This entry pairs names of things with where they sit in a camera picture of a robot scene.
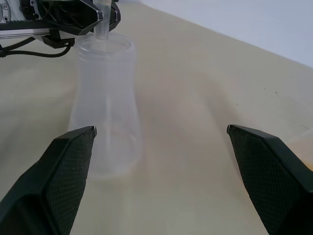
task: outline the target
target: black cable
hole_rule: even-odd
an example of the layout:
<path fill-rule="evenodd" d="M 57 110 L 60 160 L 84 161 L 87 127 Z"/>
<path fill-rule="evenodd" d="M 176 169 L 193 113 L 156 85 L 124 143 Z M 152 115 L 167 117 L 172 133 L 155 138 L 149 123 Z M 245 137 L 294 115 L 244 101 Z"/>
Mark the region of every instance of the black cable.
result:
<path fill-rule="evenodd" d="M 2 54 L 2 57 L 5 57 L 7 55 L 33 55 L 33 56 L 40 56 L 40 57 L 47 57 L 47 58 L 56 58 L 61 57 L 69 52 L 71 46 L 68 46 L 64 51 L 58 53 L 58 54 L 44 54 L 44 53 L 38 53 L 33 51 L 26 51 L 26 50 L 13 50 L 8 51 Z"/>
<path fill-rule="evenodd" d="M 13 44 L 13 45 L 10 45 L 10 46 L 7 46 L 7 47 L 3 47 L 3 48 L 2 48 L 2 52 L 5 53 L 5 52 L 8 52 L 8 51 L 10 51 L 10 50 L 17 49 L 17 48 L 19 48 L 19 47 L 25 46 L 25 45 L 28 44 L 28 43 L 31 43 L 31 42 L 35 41 L 35 40 L 36 40 L 36 39 L 33 38 L 33 37 L 27 38 L 27 39 L 25 39 L 25 40 L 23 40 L 23 41 L 20 41 L 20 42 L 18 42 L 18 43 Z"/>

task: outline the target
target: white wall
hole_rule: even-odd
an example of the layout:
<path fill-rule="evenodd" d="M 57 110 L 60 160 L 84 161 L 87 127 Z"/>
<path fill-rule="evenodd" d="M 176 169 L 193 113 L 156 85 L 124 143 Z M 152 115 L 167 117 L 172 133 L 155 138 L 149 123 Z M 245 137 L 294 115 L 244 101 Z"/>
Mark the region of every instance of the white wall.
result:
<path fill-rule="evenodd" d="M 313 67 L 313 0 L 142 0 Z"/>

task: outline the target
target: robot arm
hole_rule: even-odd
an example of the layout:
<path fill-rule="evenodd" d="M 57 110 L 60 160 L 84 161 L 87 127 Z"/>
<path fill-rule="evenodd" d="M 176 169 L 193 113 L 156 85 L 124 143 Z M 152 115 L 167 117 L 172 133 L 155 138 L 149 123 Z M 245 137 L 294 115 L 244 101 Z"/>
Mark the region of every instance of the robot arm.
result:
<path fill-rule="evenodd" d="M 121 20 L 116 1 L 118 0 L 112 0 L 110 31 Z M 63 54 L 74 45 L 75 36 L 86 35 L 103 20 L 102 11 L 92 0 L 0 0 L 0 3 L 0 39 L 39 36 L 53 48 L 66 47 Z M 0 46 L 0 57 L 21 54 L 12 50 L 34 40 L 28 38 L 9 47 Z"/>

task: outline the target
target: table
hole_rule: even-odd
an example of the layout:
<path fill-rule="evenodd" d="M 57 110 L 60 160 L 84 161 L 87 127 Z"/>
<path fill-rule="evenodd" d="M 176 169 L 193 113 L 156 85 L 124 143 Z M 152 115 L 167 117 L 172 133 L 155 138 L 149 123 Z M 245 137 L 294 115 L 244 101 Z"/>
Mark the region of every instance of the table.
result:
<path fill-rule="evenodd" d="M 138 51 L 144 156 L 128 175 L 88 179 L 71 234 L 267 234 L 226 128 L 259 128 L 286 141 L 313 128 L 312 68 L 142 4 L 120 9 L 115 32 Z M 55 53 L 41 42 L 26 49 Z M 75 53 L 9 56 L 0 71 L 1 199 L 67 131 Z"/>

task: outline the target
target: clear plastic cup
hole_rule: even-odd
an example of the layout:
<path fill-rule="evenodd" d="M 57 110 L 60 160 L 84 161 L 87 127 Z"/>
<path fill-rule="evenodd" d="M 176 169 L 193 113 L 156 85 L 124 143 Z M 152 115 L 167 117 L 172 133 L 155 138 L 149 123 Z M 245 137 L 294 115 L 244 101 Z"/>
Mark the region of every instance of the clear plastic cup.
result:
<path fill-rule="evenodd" d="M 124 36 L 93 35 L 77 40 L 78 87 L 69 130 L 95 125 L 89 176 L 110 178 L 128 172 L 142 155 L 134 96 L 135 48 Z"/>

